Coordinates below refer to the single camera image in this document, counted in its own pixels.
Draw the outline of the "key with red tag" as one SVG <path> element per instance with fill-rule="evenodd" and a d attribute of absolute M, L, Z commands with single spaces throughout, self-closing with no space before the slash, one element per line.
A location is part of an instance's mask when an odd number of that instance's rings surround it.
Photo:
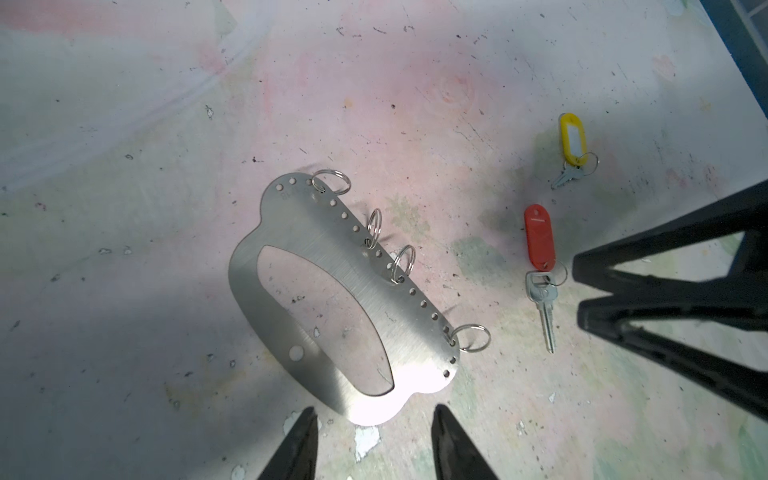
<path fill-rule="evenodd" d="M 528 257 L 533 267 L 525 275 L 526 294 L 539 312 L 546 350 L 554 354 L 553 303 L 558 298 L 558 287 L 568 279 L 568 269 L 558 266 L 551 218 L 542 205 L 532 204 L 525 209 L 524 226 Z"/>

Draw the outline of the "key with yellow tag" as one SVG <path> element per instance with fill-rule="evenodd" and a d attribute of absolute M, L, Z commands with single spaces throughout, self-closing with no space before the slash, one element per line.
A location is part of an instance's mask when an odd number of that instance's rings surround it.
<path fill-rule="evenodd" d="M 563 113 L 559 128 L 564 161 L 560 175 L 551 183 L 552 190 L 593 175 L 600 165 L 599 157 L 587 148 L 584 126 L 578 116 Z"/>

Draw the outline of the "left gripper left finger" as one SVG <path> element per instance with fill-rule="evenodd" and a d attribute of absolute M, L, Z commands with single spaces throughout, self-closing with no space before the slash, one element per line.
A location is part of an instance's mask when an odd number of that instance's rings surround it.
<path fill-rule="evenodd" d="M 316 476 L 318 433 L 317 413 L 313 407 L 307 407 L 258 479 L 313 480 Z"/>

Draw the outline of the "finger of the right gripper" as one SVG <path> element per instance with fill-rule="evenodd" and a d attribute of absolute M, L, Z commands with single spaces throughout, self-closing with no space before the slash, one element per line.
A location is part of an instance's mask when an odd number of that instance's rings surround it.
<path fill-rule="evenodd" d="M 607 296 L 582 301 L 578 306 L 580 329 L 651 360 L 737 405 L 762 420 L 767 419 L 767 373 L 706 353 L 644 328 L 634 320 L 696 319 L 747 332 L 767 330 L 767 305 L 740 300 Z"/>
<path fill-rule="evenodd" d="M 730 274 L 767 270 L 767 183 L 732 194 L 663 225 L 577 254 L 575 281 L 618 294 L 661 285 L 648 277 L 617 270 L 619 264 L 740 233 Z"/>

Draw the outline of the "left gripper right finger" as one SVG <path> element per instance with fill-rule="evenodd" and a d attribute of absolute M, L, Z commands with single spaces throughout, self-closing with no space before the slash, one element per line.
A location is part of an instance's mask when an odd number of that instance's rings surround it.
<path fill-rule="evenodd" d="M 438 404 L 434 410 L 431 438 L 437 479 L 498 479 L 471 438 L 444 404 Z"/>

